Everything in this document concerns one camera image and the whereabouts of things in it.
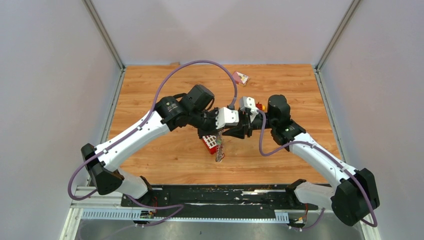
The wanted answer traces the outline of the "large metal keyring with rings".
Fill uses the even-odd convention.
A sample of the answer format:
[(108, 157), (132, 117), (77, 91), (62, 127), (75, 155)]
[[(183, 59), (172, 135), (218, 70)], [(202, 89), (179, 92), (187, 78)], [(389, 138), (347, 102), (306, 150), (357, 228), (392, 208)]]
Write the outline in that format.
[(223, 158), (225, 157), (224, 153), (224, 139), (223, 139), (223, 130), (219, 131), (217, 135), (215, 136), (215, 142), (216, 142), (216, 155), (215, 155), (215, 161), (217, 163), (221, 162)]

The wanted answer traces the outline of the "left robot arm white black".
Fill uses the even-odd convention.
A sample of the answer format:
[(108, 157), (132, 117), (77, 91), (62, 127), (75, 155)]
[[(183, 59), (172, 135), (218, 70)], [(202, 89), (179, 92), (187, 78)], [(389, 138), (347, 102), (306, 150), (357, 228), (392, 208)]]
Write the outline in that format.
[(153, 193), (147, 181), (125, 172), (121, 164), (149, 142), (176, 128), (191, 125), (201, 134), (215, 132), (217, 111), (207, 111), (214, 99), (209, 89), (196, 84), (188, 93), (161, 98), (153, 110), (110, 141), (97, 146), (85, 144), (81, 154), (96, 191), (100, 195), (120, 192), (132, 196), (142, 207), (149, 206)]

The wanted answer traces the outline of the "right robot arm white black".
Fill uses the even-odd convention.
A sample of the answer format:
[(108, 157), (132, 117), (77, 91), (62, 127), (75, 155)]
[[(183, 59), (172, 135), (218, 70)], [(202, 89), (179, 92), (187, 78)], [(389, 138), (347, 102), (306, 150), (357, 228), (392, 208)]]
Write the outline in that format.
[(218, 109), (215, 121), (224, 136), (244, 139), (259, 130), (258, 148), (263, 157), (286, 150), (327, 180), (329, 187), (304, 179), (294, 182), (285, 195), (290, 208), (312, 204), (332, 210), (347, 226), (358, 222), (373, 228), (378, 226), (375, 209), (380, 206), (380, 199), (373, 173), (343, 162), (314, 140), (291, 118), (291, 107), (284, 95), (270, 96), (265, 110), (261, 110), (252, 97), (244, 96), (238, 110), (232, 106)]

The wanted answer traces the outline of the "red window toy brick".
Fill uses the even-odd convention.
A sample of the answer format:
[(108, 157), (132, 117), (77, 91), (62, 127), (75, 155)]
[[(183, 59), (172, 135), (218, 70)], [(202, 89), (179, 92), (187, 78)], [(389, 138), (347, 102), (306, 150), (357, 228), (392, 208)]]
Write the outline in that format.
[(217, 152), (219, 144), (215, 135), (205, 135), (201, 140), (211, 155)]

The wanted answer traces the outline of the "toy brick car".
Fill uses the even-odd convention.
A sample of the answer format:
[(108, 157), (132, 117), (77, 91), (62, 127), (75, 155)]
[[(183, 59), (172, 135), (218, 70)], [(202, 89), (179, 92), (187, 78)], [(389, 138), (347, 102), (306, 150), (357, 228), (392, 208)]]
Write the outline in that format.
[(261, 103), (256, 103), (255, 104), (255, 106), (259, 109), (259, 110), (261, 110), (262, 112), (266, 112), (266, 110), (267, 110), (267, 107), (265, 106), (265, 105), (263, 105), (263, 104), (261, 104)]

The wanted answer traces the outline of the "playing card box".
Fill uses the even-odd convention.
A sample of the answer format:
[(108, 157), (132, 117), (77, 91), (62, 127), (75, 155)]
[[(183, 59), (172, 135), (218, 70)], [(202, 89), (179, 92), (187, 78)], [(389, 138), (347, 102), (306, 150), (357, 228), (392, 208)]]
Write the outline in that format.
[(234, 78), (236, 84), (241, 86), (246, 86), (250, 79), (248, 75), (245, 75), (238, 71), (234, 71), (232, 77)]

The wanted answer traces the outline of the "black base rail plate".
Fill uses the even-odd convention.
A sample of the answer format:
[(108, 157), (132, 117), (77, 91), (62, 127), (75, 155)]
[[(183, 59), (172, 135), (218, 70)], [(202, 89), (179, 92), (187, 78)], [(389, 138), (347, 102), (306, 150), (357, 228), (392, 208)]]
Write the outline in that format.
[(198, 219), (272, 219), (276, 210), (298, 214), (318, 210), (315, 205), (296, 202), (286, 193), (285, 184), (154, 184), (152, 188), (142, 204), (163, 207), (157, 217), (169, 216), (175, 209), (166, 207), (178, 204), (184, 208), (176, 217)]

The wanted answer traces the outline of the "right aluminium frame post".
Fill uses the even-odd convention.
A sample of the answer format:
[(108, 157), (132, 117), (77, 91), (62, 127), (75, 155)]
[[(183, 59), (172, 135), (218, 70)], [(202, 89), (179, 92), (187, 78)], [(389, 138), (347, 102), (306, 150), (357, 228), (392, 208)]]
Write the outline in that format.
[(333, 33), (331, 39), (329, 40), (328, 44), (326, 45), (319, 61), (317, 62), (315, 66), (316, 71), (320, 71), (325, 63), (327, 62), (330, 54), (332, 53), (332, 50), (336, 46), (337, 42), (339, 41), (339, 38), (342, 36), (344, 30), (346, 29), (347, 25), (349, 24), (350, 20), (352, 19), (353, 15), (355, 14), (357, 8), (362, 3), (362, 0), (351, 0), (350, 4), (344, 13), (343, 17), (341, 18), (335, 32)]

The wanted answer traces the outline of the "aluminium frame post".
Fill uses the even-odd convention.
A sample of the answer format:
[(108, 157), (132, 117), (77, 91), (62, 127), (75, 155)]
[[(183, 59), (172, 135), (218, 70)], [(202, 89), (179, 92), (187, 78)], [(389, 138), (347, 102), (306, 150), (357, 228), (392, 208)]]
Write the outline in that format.
[(107, 46), (109, 52), (111, 53), (116, 65), (123, 72), (125, 70), (125, 64), (123, 63), (94, 3), (92, 0), (82, 0), (82, 3), (85, 5), (88, 14), (92, 18), (97, 30), (99, 31), (100, 36), (102, 37), (105, 45)]
[(343, 17), (341, 18), (335, 32), (333, 33), (331, 39), (329, 40), (328, 44), (326, 45), (319, 61), (317, 62), (315, 66), (316, 71), (320, 71), (325, 63), (327, 62), (330, 54), (332, 53), (332, 50), (336, 46), (337, 42), (339, 41), (339, 38), (342, 36), (344, 30), (346, 29), (347, 25), (349, 24), (350, 20), (352, 19), (353, 15), (355, 14), (357, 8), (362, 3), (362, 0), (351, 0), (350, 4), (344, 13)]

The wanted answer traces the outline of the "left aluminium frame post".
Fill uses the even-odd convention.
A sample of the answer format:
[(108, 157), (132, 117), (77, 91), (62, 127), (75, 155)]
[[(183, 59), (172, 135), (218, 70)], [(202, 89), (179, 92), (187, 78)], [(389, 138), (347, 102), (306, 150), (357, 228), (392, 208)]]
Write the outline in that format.
[(116, 65), (123, 72), (125, 70), (125, 64), (123, 63), (94, 3), (92, 0), (82, 0), (82, 3), (85, 5), (88, 14), (92, 18), (97, 30), (99, 31), (100, 36), (102, 37), (105, 45), (107, 46), (109, 52), (111, 53)]

